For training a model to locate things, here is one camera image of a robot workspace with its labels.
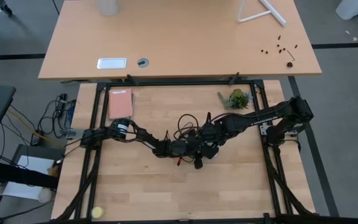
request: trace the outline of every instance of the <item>wooden desk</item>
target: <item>wooden desk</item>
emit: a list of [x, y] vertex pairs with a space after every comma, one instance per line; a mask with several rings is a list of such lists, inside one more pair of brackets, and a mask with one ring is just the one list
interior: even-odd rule
[[[238, 24], [240, 0], [122, 0], [111, 17], [101, 16], [94, 1], [65, 1], [39, 78], [321, 74], [293, 0], [270, 2], [286, 27], [272, 15]], [[262, 11], [258, 0], [247, 0], [243, 16]], [[295, 57], [293, 68], [282, 48]], [[96, 68], [99, 58], [114, 57], [126, 58], [127, 67]], [[150, 65], [140, 68], [140, 58]]]
[[[169, 130], [173, 139], [182, 114], [193, 114], [203, 123], [208, 111], [212, 117], [225, 111], [216, 93], [229, 95], [235, 88], [250, 91], [249, 85], [133, 87], [134, 121], [156, 138], [162, 139]], [[284, 100], [279, 81], [265, 81], [265, 89], [270, 106]], [[89, 127], [95, 91], [96, 84], [80, 86], [73, 128]], [[67, 151], [76, 146], [69, 146]], [[313, 211], [296, 143], [287, 142], [280, 148], [289, 188]], [[76, 194], [84, 153], [84, 149], [78, 149], [65, 158], [52, 218], [59, 216]], [[95, 196], [95, 206], [106, 212], [100, 220], [254, 218], [264, 212], [274, 216], [258, 127], [229, 140], [215, 159], [203, 161], [200, 170], [185, 162], [178, 167], [177, 159], [156, 158], [139, 142], [104, 141]]]

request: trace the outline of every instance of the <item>green plant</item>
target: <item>green plant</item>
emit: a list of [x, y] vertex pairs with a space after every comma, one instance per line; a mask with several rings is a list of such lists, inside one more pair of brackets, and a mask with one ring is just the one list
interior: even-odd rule
[[229, 98], [223, 97], [222, 93], [218, 92], [219, 99], [222, 101], [225, 109], [248, 109], [249, 100], [252, 96], [249, 93], [243, 93], [240, 89], [235, 89], [230, 94]]

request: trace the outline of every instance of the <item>white tripod stand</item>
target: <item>white tripod stand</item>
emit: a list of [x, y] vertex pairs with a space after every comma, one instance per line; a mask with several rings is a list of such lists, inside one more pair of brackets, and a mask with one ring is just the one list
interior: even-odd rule
[[264, 15], [267, 15], [267, 14], [271, 13], [276, 18], [276, 20], [279, 23], [281, 23], [282, 26], [285, 27], [285, 25], [287, 24], [286, 20], [274, 9], [274, 7], [269, 2], [267, 2], [267, 0], [259, 0], [259, 1], [268, 9], [268, 11], [265, 11], [265, 12], [256, 14], [254, 16], [250, 16], [250, 17], [246, 17], [246, 18], [241, 19], [242, 9], [244, 8], [244, 4], [246, 3], [246, 0], [242, 0], [241, 1], [241, 6], [240, 6], [240, 9], [239, 9], [239, 14], [237, 15], [237, 22], [246, 22], [246, 21], [249, 21], [251, 19], [255, 19], [255, 18], [258, 18], [260, 16], [264, 16]]

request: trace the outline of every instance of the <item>pink notebook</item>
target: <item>pink notebook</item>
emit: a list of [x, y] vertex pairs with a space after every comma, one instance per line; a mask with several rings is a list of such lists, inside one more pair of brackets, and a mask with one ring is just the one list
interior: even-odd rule
[[128, 118], [132, 116], [132, 91], [110, 90], [109, 91], [109, 118]]

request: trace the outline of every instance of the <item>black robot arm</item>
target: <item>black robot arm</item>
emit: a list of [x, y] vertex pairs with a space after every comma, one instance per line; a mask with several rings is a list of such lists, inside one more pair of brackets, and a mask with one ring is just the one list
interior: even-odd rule
[[[279, 118], [282, 120], [267, 130], [269, 144], [280, 144], [284, 133], [296, 124], [309, 122], [313, 118], [313, 114], [307, 102], [299, 97], [244, 115], [224, 113], [211, 119], [211, 115], [208, 113], [202, 127], [190, 129], [186, 132], [186, 138], [174, 141], [167, 138], [158, 140], [132, 120], [123, 118], [113, 121], [110, 127], [86, 130], [81, 140], [81, 146], [95, 147], [101, 144], [102, 140], [110, 138], [120, 142], [138, 141], [149, 147], [157, 157], [179, 157], [178, 165], [182, 157], [189, 156], [195, 160], [195, 167], [199, 169], [202, 167], [201, 158], [212, 159], [219, 152], [218, 147], [223, 146], [228, 139], [236, 137], [248, 127]], [[127, 139], [128, 134], [134, 134], [135, 137]]]

